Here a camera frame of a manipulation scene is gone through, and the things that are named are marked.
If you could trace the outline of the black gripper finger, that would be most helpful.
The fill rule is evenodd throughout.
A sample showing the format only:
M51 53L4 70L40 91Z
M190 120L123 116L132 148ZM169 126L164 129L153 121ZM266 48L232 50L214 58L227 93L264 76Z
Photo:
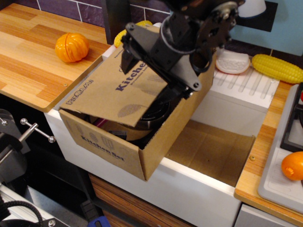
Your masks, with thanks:
M136 64L138 60L127 50L123 50L121 59L121 69L124 74L127 74Z
M185 86L180 83L169 83L157 96L156 104L163 105L183 97Z

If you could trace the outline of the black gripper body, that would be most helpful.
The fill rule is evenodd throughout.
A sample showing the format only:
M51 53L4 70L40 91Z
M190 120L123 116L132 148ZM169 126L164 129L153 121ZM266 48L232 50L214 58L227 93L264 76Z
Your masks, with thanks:
M138 61L146 63L167 84L185 86L184 98L200 91L202 84L190 63L196 50L196 38L201 22L188 16L171 15L161 24L158 32L134 23L125 27L123 49Z

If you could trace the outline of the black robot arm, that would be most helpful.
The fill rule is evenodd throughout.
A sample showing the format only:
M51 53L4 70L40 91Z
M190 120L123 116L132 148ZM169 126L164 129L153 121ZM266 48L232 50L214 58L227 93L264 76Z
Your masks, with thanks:
M139 61L167 82L156 101L189 98L202 88L198 76L208 71L213 50L231 40L241 0L167 0L171 10L158 32L134 23L122 37L122 71L128 73Z

